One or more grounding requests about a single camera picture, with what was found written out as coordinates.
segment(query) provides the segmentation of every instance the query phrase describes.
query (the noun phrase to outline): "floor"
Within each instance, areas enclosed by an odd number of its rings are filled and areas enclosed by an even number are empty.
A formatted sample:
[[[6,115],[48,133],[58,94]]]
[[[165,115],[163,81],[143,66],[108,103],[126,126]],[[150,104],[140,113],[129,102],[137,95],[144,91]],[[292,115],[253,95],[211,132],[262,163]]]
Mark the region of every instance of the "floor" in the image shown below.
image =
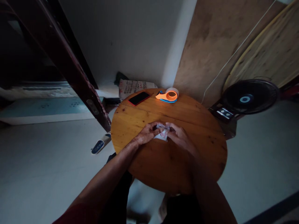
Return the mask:
[[[280,102],[246,116],[237,136],[227,142],[227,165],[218,183],[238,223],[299,190],[298,111],[299,104]],[[50,224],[57,219],[114,152],[110,142],[91,155],[103,134],[95,119],[0,130],[0,223]],[[135,180],[128,210],[160,223],[163,196]]]

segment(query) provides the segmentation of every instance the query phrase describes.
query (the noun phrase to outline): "person's left hand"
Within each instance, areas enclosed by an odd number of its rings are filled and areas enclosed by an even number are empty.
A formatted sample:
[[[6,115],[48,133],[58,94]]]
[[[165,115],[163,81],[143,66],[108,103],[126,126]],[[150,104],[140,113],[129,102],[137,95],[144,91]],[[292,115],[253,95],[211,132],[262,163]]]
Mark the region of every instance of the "person's left hand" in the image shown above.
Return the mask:
[[[156,135],[160,134],[164,130],[163,128],[153,130],[153,128],[157,124],[162,123],[159,121],[154,121],[152,123],[146,124],[141,132],[134,138],[134,140],[136,140],[140,145],[148,143],[151,139],[153,139]]]

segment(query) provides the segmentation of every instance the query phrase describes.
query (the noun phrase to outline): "smartphone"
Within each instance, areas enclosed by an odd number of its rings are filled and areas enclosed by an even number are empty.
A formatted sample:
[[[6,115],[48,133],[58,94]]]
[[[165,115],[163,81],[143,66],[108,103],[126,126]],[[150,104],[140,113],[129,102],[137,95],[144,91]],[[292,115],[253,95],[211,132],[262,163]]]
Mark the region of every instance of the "smartphone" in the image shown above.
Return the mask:
[[[128,101],[131,104],[133,104],[134,106],[136,106],[149,97],[150,97],[150,94],[148,94],[147,92],[141,92],[141,93],[137,94],[136,96],[132,97],[131,99],[129,99]]]

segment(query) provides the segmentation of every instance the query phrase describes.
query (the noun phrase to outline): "wood grain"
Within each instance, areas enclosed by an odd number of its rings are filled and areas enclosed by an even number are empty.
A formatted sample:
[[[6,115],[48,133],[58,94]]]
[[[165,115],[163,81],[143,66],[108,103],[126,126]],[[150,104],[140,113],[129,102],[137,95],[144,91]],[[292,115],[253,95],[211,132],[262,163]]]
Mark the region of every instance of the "wood grain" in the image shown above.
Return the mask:
[[[144,127],[153,121],[172,122],[182,126],[193,140],[216,180],[225,168],[227,147],[223,132],[212,114],[193,98],[180,94],[169,104],[155,98],[159,90],[147,89],[151,97],[136,107],[125,99],[116,109],[111,127],[114,149],[119,153]],[[153,139],[142,146],[129,172],[146,185],[160,191],[178,194],[193,192],[187,154],[171,140]]]
[[[223,90],[239,80],[264,79],[279,88],[299,75],[299,1],[288,5],[245,50]]]
[[[240,46],[273,0],[198,0],[174,87],[199,102],[221,68]],[[275,2],[206,93],[204,106],[220,99],[223,84],[242,52],[285,7]]]

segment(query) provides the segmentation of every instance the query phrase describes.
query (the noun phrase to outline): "fan grille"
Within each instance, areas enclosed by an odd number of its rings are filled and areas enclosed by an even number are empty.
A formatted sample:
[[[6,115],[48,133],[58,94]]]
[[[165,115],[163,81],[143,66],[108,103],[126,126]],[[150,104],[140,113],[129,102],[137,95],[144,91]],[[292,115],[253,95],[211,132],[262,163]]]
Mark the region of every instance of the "fan grille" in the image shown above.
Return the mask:
[[[243,80],[230,86],[222,104],[236,114],[255,114],[271,107],[279,98],[279,89],[265,80]]]

